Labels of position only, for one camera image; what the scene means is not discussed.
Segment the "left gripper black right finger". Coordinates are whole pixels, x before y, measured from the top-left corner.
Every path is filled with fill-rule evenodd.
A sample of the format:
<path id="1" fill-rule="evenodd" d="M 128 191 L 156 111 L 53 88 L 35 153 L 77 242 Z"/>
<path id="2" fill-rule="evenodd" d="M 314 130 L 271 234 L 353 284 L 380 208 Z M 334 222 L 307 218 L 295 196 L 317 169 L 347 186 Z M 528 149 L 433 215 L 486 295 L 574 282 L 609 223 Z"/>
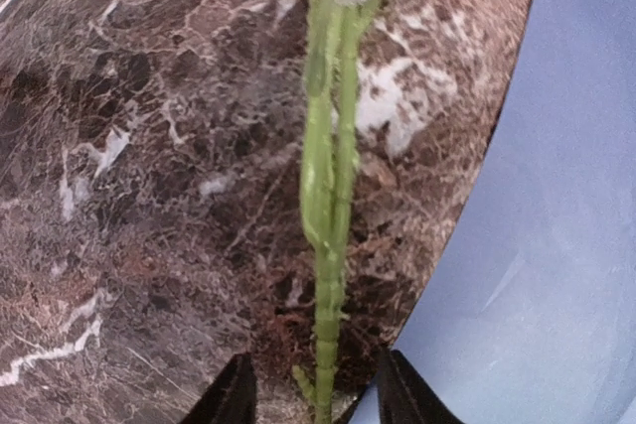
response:
<path id="1" fill-rule="evenodd" d="M 382 424 L 463 424 L 398 350 L 382 350 L 377 386 Z"/>

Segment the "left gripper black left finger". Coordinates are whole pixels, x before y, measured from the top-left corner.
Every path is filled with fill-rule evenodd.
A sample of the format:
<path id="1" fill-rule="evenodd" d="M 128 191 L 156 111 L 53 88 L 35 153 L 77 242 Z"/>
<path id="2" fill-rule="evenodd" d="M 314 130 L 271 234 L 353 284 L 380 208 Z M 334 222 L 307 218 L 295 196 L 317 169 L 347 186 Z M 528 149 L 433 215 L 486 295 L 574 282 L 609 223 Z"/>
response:
<path id="1" fill-rule="evenodd" d="M 181 424 L 254 424 L 257 379 L 249 353 L 237 353 Z"/>

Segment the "blue wrapping paper sheet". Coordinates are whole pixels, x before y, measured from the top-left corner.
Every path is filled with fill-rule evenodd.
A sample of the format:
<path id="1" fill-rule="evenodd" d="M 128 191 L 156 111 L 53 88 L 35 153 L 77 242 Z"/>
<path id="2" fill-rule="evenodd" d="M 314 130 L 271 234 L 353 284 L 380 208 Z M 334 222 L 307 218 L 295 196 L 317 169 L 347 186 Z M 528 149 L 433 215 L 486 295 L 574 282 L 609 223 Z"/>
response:
<path id="1" fill-rule="evenodd" d="M 357 128 L 467 423 L 635 419 L 635 0 L 391 0 Z"/>

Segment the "pink and blue fake flower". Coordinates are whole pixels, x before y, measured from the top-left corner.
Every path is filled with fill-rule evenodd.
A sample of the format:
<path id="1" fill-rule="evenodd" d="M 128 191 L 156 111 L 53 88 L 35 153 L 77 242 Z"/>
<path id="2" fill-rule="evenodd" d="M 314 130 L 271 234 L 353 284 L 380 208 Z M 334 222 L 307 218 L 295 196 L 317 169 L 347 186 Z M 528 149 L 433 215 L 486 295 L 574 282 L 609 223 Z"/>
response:
<path id="1" fill-rule="evenodd" d="M 315 378 L 292 371 L 314 420 L 332 420 L 332 393 L 342 306 L 345 252 L 359 158 L 355 120 L 362 37 L 383 0 L 309 0 L 304 82 L 307 119 L 299 202 L 302 229 L 314 249 Z"/>

